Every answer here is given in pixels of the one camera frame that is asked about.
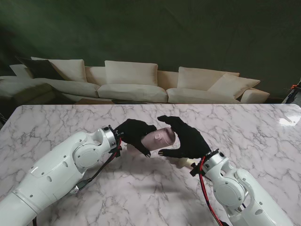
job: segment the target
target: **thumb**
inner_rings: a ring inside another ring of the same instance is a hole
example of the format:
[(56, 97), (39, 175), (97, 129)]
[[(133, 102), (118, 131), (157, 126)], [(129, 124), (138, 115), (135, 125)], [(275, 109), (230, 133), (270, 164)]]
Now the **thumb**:
[(143, 153), (146, 157), (150, 157), (151, 156), (151, 153), (150, 151), (144, 147), (144, 145), (141, 143), (141, 140), (134, 143), (133, 146), (138, 149), (141, 153)]
[(182, 150), (179, 149), (161, 149), (158, 152), (159, 155), (161, 156), (165, 156), (165, 157), (173, 157), (173, 158), (183, 158), (184, 157), (184, 153), (182, 152)]

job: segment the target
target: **robot arm segment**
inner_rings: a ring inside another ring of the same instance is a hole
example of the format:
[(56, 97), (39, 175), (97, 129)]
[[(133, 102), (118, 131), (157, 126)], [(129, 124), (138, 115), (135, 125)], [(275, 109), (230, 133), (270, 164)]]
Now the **robot arm segment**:
[[(39, 159), (24, 179), (2, 202), (3, 225), (25, 226), (37, 214), (56, 202), (82, 179), (101, 156), (116, 148), (117, 136), (111, 127), (94, 133), (77, 132)], [(20, 216), (15, 221), (11, 214)]]
[[(214, 196), (226, 210), (233, 226), (293, 226), (255, 178), (244, 169), (232, 167), (222, 153), (207, 159), (202, 169), (212, 181)], [(242, 204), (248, 196), (250, 203), (244, 208)]]

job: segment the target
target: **wire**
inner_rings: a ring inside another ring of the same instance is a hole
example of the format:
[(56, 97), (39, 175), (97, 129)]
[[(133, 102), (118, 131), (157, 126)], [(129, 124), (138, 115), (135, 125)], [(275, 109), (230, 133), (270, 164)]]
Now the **wire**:
[[(202, 167), (203, 167), (204, 161), (205, 161), (205, 157), (202, 158), (201, 165), (200, 165), (200, 171), (202, 171)], [(223, 224), (222, 224), (221, 221), (218, 219), (216, 213), (214, 212), (214, 210), (212, 209), (212, 207), (211, 207), (211, 205), (210, 205), (210, 202), (209, 202), (209, 199), (208, 199), (208, 196), (207, 196), (207, 192), (206, 192), (206, 188), (205, 188), (205, 185), (204, 185), (204, 181), (203, 181), (203, 176), (202, 176), (201, 173), (199, 174), (199, 180), (200, 180), (200, 182), (201, 182), (202, 192), (203, 192), (203, 194), (204, 194), (204, 197), (205, 197), (207, 206), (208, 206), (208, 208), (209, 208), (211, 214), (214, 216), (214, 218), (215, 218), (215, 220), (217, 221), (218, 225), (219, 225), (219, 226), (223, 226)]]
[(118, 150), (119, 150), (119, 148), (121, 147), (121, 138), (119, 138), (119, 143), (118, 143), (118, 145), (117, 145), (117, 150), (116, 150), (116, 152), (115, 153), (112, 153), (112, 155), (108, 158), (108, 160), (101, 166), (101, 168), (99, 168), (99, 170), (91, 177), (91, 178), (89, 178), (87, 181), (88, 181), (88, 183), (90, 183), (99, 173), (100, 173), (100, 171), (102, 171), (103, 170), (103, 168), (106, 166), (106, 165), (108, 165), (114, 158), (115, 158), (115, 156), (117, 155), (117, 152), (118, 152)]

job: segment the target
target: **dark cushion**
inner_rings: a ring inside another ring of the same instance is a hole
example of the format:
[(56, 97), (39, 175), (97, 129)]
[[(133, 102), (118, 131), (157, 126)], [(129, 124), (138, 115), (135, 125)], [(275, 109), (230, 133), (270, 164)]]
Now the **dark cushion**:
[(35, 79), (64, 80), (48, 60), (31, 60), (17, 56), (16, 58), (31, 71)]

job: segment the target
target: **pink cup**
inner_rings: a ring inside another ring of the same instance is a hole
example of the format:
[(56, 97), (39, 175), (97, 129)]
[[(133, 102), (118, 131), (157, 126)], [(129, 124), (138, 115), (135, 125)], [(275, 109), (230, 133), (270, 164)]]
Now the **pink cup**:
[[(173, 145), (175, 142), (175, 133), (170, 127), (158, 129), (143, 137), (141, 142), (149, 151), (154, 151)], [(132, 145), (127, 145), (127, 151), (131, 155), (141, 154), (141, 152)]]

